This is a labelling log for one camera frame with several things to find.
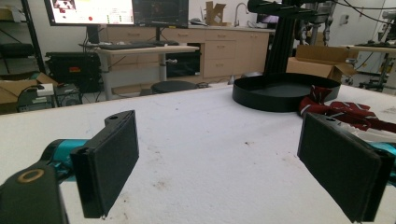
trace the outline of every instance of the cardboard box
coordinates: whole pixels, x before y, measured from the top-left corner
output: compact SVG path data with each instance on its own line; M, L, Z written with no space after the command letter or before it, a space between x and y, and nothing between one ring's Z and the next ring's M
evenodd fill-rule
M297 46L296 56L289 58L287 73L326 77L341 82L342 75L353 76L357 71L347 58L357 58L358 52L345 48Z
M37 84L58 83L40 72L0 76L0 115L16 113L18 96L24 89Z
M206 24L208 25L217 25L217 26L225 26L226 22L223 22L223 11L225 8L225 4L216 4L213 7L213 2L206 2Z

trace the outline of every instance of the cabinet drawer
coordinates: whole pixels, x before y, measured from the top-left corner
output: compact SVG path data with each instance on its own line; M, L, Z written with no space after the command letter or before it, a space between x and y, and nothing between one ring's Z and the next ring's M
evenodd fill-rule
M263 32L238 32L236 35L236 39L237 41L242 42L265 41L266 39L268 39L268 36L268 33Z
M236 40L236 31L206 30L206 40Z
M233 59L205 60L204 77L227 77L233 74Z
M109 42L149 40L155 37L155 28L152 27L107 27Z
M164 29L163 36L168 40L175 40L179 43L205 42L205 30Z
M235 41L206 41L206 59L230 59L235 57Z

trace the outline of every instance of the desk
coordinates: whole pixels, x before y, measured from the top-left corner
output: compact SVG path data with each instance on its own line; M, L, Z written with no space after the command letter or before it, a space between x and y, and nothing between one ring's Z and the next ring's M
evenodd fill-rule
M61 185L70 223L350 224L297 157L297 113L250 109L232 86L0 116L0 182L36 162L53 140L92 138L104 118L135 110L140 158L106 221L84 219L76 183ZM396 122L396 98L342 86L339 101ZM376 223L394 224L387 186Z
M390 64L390 59L396 58L396 49L394 48L374 48L374 47L364 47L364 46L347 46L350 49L356 49L359 51L371 51L371 52L382 52L387 54L387 59L384 64L384 68L381 72L378 85L382 86L385 76L387 75L388 66ZM387 85L384 85L382 92L396 95L396 66L393 66L389 74Z
M117 82L113 81L112 78L117 78L116 75L125 75L128 73L131 75L132 71L109 71L108 67L108 58L109 56L128 56L128 55L136 55L136 54L159 54L160 55L160 64L159 64L159 74L160 81L166 80L166 53L180 53L180 52L192 52L198 50L197 47L191 46L166 46L166 47L156 47L156 48L146 48L146 49L120 49L120 50L106 50L106 49L98 49L96 52L99 55L99 59L101 62L102 69L102 78L105 87L105 95L107 100L112 99L112 88L116 87L114 84Z

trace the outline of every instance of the computer tower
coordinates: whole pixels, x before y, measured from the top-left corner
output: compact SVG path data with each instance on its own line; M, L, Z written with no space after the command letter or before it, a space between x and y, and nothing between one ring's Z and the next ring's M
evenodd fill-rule
M50 76L60 83L75 84L81 93L100 90L100 60L96 53L48 52Z

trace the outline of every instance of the red cloth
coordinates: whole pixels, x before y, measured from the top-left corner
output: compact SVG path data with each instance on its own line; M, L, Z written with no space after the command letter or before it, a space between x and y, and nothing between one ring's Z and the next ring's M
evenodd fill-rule
M332 102L324 104L324 98L332 90L312 86L309 95L300 102L300 115L304 113L317 113L338 119L352 126L366 131L369 128L396 133L396 124L378 119L375 113L369 111L370 106L351 102Z

